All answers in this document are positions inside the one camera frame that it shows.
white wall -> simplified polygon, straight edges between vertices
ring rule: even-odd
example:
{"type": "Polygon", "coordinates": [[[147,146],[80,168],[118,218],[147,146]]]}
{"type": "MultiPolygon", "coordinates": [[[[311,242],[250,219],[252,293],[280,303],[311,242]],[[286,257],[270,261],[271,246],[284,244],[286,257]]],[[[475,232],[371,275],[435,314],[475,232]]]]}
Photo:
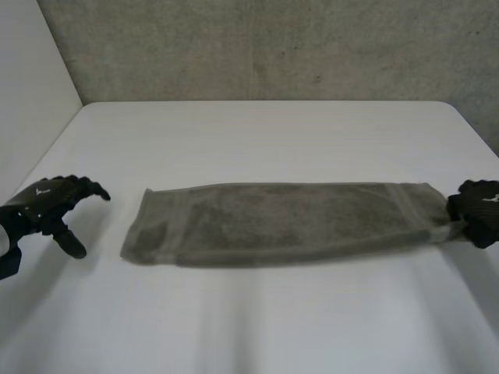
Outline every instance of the white wall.
{"type": "Polygon", "coordinates": [[[0,204],[81,106],[37,2],[0,0],[0,204]]]}

gray wall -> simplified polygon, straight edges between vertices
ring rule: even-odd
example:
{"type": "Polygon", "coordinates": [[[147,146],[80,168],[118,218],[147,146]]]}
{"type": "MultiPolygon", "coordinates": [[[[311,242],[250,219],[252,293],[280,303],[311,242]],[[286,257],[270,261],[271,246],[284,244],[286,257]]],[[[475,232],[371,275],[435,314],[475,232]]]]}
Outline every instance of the gray wall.
{"type": "Polygon", "coordinates": [[[445,101],[499,152],[498,0],[38,1],[85,104],[445,101]]]}

white table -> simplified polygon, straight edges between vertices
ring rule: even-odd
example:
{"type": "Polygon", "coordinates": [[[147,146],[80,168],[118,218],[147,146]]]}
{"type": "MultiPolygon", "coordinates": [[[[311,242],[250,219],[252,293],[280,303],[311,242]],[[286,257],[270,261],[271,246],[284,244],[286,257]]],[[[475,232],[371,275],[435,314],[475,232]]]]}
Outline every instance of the white table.
{"type": "Polygon", "coordinates": [[[85,107],[24,185],[87,175],[113,200],[66,220],[89,256],[21,242],[0,282],[0,372],[497,372],[494,265],[470,245],[260,270],[135,266],[142,193],[222,182],[429,182],[499,160],[437,102],[170,102],[85,107]]]}

gray towel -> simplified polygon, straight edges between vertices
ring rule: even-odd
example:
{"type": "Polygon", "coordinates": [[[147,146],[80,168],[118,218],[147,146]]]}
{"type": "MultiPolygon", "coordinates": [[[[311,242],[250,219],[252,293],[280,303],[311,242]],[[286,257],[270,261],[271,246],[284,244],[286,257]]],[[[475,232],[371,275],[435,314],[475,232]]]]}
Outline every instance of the gray towel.
{"type": "Polygon", "coordinates": [[[144,194],[121,256],[132,263],[272,266],[448,240],[428,184],[239,183],[144,194]]]}

robotic hand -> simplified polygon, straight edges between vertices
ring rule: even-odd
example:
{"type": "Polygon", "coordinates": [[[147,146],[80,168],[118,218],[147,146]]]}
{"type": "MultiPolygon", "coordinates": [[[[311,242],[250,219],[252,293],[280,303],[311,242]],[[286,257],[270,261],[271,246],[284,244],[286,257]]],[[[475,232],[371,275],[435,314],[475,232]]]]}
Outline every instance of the robotic hand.
{"type": "Polygon", "coordinates": [[[465,222],[463,234],[476,247],[494,244],[499,240],[499,182],[466,181],[458,190],[448,198],[451,219],[465,222]]]}
{"type": "Polygon", "coordinates": [[[9,238],[8,252],[0,253],[0,279],[17,273],[21,261],[21,251],[17,243],[23,236],[37,232],[52,235],[62,250],[71,257],[85,257],[85,247],[64,224],[62,218],[74,209],[80,200],[92,195],[100,196],[106,201],[111,199],[98,183],[87,177],[77,178],[70,175],[65,178],[42,179],[12,197],[4,206],[0,206],[0,229],[3,228],[9,238]]]}

